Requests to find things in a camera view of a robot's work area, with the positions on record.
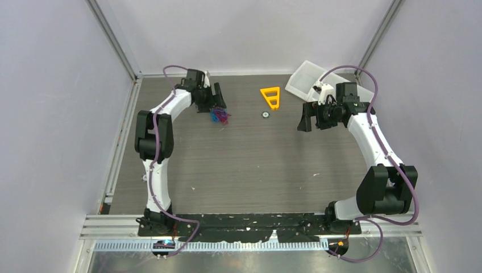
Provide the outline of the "aluminium front rail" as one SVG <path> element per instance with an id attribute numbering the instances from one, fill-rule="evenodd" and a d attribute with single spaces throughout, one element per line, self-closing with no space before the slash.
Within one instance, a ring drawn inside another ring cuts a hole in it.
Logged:
<path id="1" fill-rule="evenodd" d="M 138 215 L 87 216 L 80 239 L 94 251 L 151 251 L 156 254 L 234 251 L 346 251 L 356 239 L 387 242 L 421 237 L 408 226 L 371 219 L 330 228 L 322 214 L 185 214 L 171 228 Z"/>

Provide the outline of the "yellow triangular plastic frame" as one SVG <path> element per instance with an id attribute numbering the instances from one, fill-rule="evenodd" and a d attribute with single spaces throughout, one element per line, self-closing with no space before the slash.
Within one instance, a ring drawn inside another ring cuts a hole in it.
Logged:
<path id="1" fill-rule="evenodd" d="M 279 109 L 280 107 L 280 87 L 279 86 L 262 88 L 260 89 L 260 93 L 271 110 Z"/>

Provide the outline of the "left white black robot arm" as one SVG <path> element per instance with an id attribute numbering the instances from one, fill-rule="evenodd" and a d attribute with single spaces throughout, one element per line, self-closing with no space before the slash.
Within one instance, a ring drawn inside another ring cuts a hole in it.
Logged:
<path id="1" fill-rule="evenodd" d="M 174 149 L 173 122 L 194 105 L 198 113 L 226 109 L 220 84 L 210 81 L 208 71 L 186 69 L 178 84 L 171 85 L 166 99 L 136 116 L 134 148 L 143 162 L 147 178 L 148 199 L 140 225 L 160 235 L 168 235 L 180 218 L 172 212 L 168 192 L 168 164 Z"/>

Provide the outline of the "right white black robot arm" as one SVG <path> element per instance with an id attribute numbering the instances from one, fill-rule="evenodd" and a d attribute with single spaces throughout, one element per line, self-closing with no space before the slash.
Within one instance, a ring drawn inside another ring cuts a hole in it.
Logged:
<path id="1" fill-rule="evenodd" d="M 390 148 L 373 106 L 360 98 L 354 82 L 314 84 L 297 129 L 311 131 L 312 118 L 320 130 L 342 124 L 355 138 L 368 168 L 354 197 L 328 204 L 324 223 L 329 232 L 340 233 L 349 222 L 370 216 L 381 219 L 409 211 L 418 172 Z"/>

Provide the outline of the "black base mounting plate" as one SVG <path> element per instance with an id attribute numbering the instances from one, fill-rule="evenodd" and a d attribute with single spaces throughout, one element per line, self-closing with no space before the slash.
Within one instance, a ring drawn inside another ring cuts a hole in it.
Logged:
<path id="1" fill-rule="evenodd" d="M 321 235 L 358 235 L 352 221 L 335 220 L 320 213 L 179 214 L 177 219 L 159 213 L 138 217 L 138 236 L 170 237 L 181 242 L 315 242 Z"/>

